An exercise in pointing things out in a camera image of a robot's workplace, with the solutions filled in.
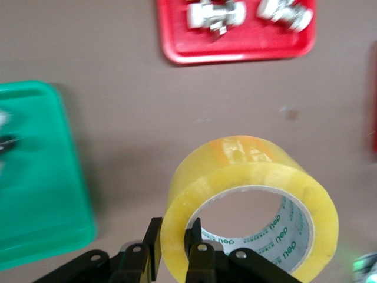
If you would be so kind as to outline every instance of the red object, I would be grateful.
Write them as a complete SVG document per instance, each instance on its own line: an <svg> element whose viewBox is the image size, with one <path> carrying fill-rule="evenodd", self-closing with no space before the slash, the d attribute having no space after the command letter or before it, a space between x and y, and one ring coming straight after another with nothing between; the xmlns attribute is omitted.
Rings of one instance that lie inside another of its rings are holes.
<svg viewBox="0 0 377 283"><path fill-rule="evenodd" d="M186 11L191 1L157 0L161 43L166 57L177 64L269 60L305 55L313 48L315 0L297 1L314 11L312 22L299 33L257 18L260 0L244 1L247 8L245 22L229 28L214 41L208 28L187 27Z"/></svg>

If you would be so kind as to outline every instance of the tape roll core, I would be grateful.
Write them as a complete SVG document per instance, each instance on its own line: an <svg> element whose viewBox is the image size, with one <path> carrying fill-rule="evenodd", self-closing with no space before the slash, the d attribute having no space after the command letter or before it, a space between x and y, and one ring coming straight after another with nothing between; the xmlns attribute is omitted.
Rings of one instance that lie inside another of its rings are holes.
<svg viewBox="0 0 377 283"><path fill-rule="evenodd" d="M210 202L243 190L282 196L274 219L259 233L223 238L202 229L225 253L245 247L310 282L331 260L338 240L338 216L324 188L276 145L255 137L212 141L190 154L175 172L161 227L161 251L170 272L184 282L188 260L184 233Z"/></svg>

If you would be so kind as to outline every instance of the yellow packing tape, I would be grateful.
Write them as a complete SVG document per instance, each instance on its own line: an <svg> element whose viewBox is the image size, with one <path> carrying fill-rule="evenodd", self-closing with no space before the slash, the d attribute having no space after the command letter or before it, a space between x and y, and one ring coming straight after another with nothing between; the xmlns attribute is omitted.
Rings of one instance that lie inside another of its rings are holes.
<svg viewBox="0 0 377 283"><path fill-rule="evenodd" d="M225 137L187 156L171 181L161 251L178 282L185 281L189 265L185 230L211 201L247 190L282 196L274 219L247 237L223 238L202 229L203 239L221 242L225 252L250 248L304 283L332 259L339 223L325 189L275 144L249 136Z"/></svg>

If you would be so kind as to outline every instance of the transparent yellow tape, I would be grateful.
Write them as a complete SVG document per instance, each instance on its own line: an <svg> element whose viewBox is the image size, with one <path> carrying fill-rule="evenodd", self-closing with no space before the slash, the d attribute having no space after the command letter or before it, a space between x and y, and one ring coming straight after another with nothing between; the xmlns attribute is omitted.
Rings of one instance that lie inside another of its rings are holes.
<svg viewBox="0 0 377 283"><path fill-rule="evenodd" d="M189 266L184 233L198 211L211 199L253 189L282 195L280 210L259 233L222 240L225 249L252 248L304 283L332 259L339 223L325 189L275 144L249 136L225 137L187 156L171 181L161 251L178 282L185 281ZM205 230L202 235L218 240Z"/></svg>

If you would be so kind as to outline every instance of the metal valve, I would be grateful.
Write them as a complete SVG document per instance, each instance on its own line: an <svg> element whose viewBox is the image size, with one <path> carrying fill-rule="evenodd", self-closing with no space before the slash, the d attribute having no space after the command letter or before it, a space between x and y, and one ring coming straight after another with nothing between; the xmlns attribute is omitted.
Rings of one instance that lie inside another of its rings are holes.
<svg viewBox="0 0 377 283"><path fill-rule="evenodd" d="M187 25L189 28L210 28L215 37L227 32L227 26L241 25L246 18L244 2L227 0L224 5L214 5L211 0L201 0L188 6Z"/></svg>
<svg viewBox="0 0 377 283"><path fill-rule="evenodd" d="M272 22L282 21L293 32L303 31L313 18L313 11L295 0L262 0L257 16Z"/></svg>

